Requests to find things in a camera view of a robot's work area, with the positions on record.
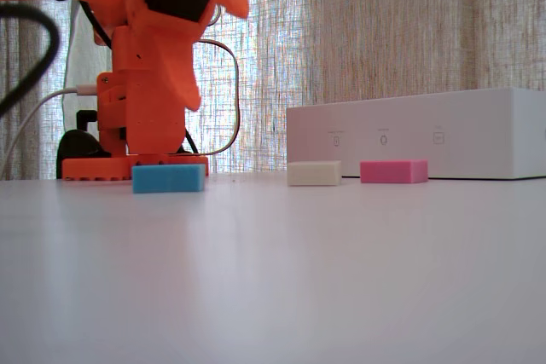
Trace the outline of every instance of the white block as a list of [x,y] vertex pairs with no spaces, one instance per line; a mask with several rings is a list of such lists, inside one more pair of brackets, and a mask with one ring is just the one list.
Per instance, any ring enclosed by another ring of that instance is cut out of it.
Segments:
[[291,162],[287,167],[289,186],[340,185],[341,161]]

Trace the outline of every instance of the white box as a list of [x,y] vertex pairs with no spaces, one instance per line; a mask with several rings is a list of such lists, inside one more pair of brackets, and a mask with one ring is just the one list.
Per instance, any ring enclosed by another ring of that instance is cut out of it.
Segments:
[[432,178],[546,176],[546,92],[505,88],[287,110],[288,162],[427,159]]

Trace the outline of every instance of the icon on white box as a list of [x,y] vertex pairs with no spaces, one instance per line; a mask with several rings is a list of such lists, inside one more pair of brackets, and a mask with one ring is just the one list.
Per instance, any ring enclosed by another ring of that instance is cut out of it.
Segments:
[[442,145],[445,142],[445,134],[443,132],[435,132],[433,136],[435,145]]

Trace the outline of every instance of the black cable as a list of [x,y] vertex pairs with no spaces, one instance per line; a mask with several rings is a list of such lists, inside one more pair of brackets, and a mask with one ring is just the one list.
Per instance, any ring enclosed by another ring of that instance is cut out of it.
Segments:
[[91,6],[87,2],[84,2],[83,0],[80,0],[79,4],[81,4],[82,10],[84,11],[85,15],[87,16],[87,19],[89,19],[89,22],[95,29],[96,34],[99,35],[99,37],[108,46],[109,49],[112,49],[112,39],[107,35],[107,33],[102,28],[101,23],[99,23],[99,20],[95,17],[93,10],[91,10]]
[[186,130],[186,139],[188,140],[188,144],[191,147],[191,150],[194,153],[199,153],[199,151],[197,151],[197,146],[195,145],[194,139],[191,137],[188,130]]
[[[89,19],[89,22],[93,26],[93,29],[95,29],[96,34],[98,34],[102,41],[108,46],[109,49],[112,49],[112,39],[107,35],[107,33],[104,31],[104,29],[101,26],[101,23],[99,20],[95,17],[95,14],[91,10],[91,6],[84,1],[79,2],[82,5],[82,10],[84,11],[85,15],[87,16],[87,19]],[[189,134],[188,130],[186,130],[186,140],[188,140],[188,144],[191,147],[192,151],[194,153],[199,153],[197,150],[197,146],[195,145],[194,139]]]
[[57,29],[55,22],[39,9],[23,3],[3,3],[0,4],[0,19],[2,18],[25,19],[39,23],[48,31],[49,46],[36,66],[0,101],[0,118],[22,100],[45,74],[57,56],[61,42],[59,29]]

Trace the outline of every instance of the white cable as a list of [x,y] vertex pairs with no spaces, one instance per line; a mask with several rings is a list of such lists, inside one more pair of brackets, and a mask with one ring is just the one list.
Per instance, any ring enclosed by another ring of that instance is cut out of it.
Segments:
[[55,98],[59,95],[65,95],[65,94],[96,95],[96,86],[95,85],[79,85],[77,88],[56,91],[55,93],[51,93],[45,96],[42,100],[40,100],[38,104],[36,104],[36,106],[34,106],[32,110],[28,113],[28,115],[25,117],[23,122],[20,124],[20,127],[17,130],[17,133],[15,134],[13,141],[11,142],[11,144],[9,144],[8,152],[6,152],[6,155],[4,156],[4,160],[2,163],[2,168],[0,168],[0,179],[3,178],[3,175],[6,173],[6,170],[8,169],[9,158],[11,157],[11,154],[13,153],[15,149],[15,145],[17,145],[17,141],[19,140],[21,134],[23,133],[23,130],[26,128],[28,123],[30,123],[34,114],[36,114],[38,109],[43,104],[45,104],[52,98]]
[[186,157],[198,157],[201,155],[216,155],[217,153],[222,153],[223,151],[227,150],[229,147],[233,145],[233,143],[237,139],[237,136],[239,135],[239,129],[241,128],[241,107],[239,105],[239,63],[237,63],[235,54],[233,53],[233,51],[231,51],[231,49],[228,46],[216,40],[202,38],[199,41],[199,43],[213,44],[215,46],[218,46],[219,48],[227,51],[231,55],[231,57],[233,57],[233,62],[235,63],[235,126],[233,128],[233,133],[231,134],[231,138],[229,139],[228,143],[225,144],[223,147],[215,151],[211,151],[210,153],[178,153],[177,154],[177,155],[186,156]]
[[212,17],[211,22],[208,24],[208,26],[214,26],[216,23],[220,20],[220,16],[222,15],[222,8],[219,4],[216,5],[216,13],[214,14],[214,17]]

